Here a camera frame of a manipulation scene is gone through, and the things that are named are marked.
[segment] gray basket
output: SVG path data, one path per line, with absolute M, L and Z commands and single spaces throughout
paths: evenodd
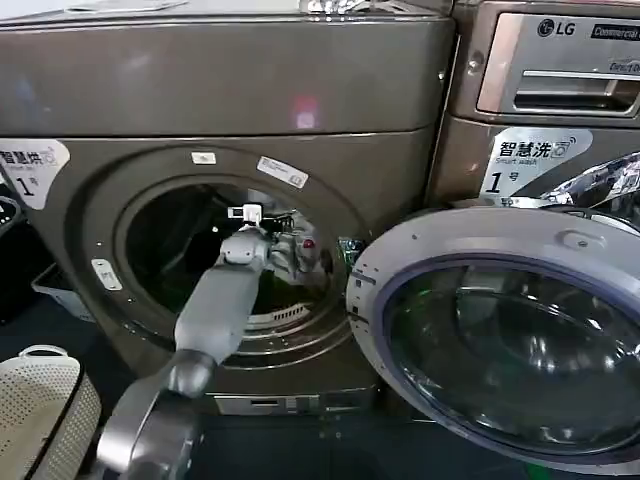
M 87 310 L 80 296 L 74 292 L 60 268 L 54 263 L 31 282 L 31 288 L 44 293 L 62 305 L 71 315 L 80 320 L 93 322 L 93 316 Z

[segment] door glass window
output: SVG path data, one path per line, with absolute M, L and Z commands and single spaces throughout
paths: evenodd
M 640 329 L 550 276 L 470 262 L 405 283 L 384 311 L 391 353 L 430 403 L 506 443 L 598 451 L 640 422 Z

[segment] floor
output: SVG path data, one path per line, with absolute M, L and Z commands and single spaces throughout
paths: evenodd
M 42 297 L 0 327 L 0 360 L 37 344 L 65 348 L 86 368 L 105 415 L 133 380 L 95 324 Z M 572 480 L 476 447 L 429 423 L 381 414 L 203 419 L 189 479 Z

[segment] lg logo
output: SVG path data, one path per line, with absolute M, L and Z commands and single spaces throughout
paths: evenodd
M 538 25 L 538 35 L 541 37 L 548 37 L 552 33 L 556 35 L 573 35 L 573 32 L 576 31 L 576 24 L 573 22 L 563 23 L 558 22 L 556 26 L 556 22 L 554 22 L 550 18 L 545 18 Z

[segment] dryer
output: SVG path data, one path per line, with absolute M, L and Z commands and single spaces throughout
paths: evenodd
M 421 202 L 453 21 L 316 3 L 106 1 L 0 27 L 3 171 L 136 373 L 168 358 L 234 208 L 262 205 L 295 257 L 212 386 L 224 413 L 370 403 L 346 278 Z

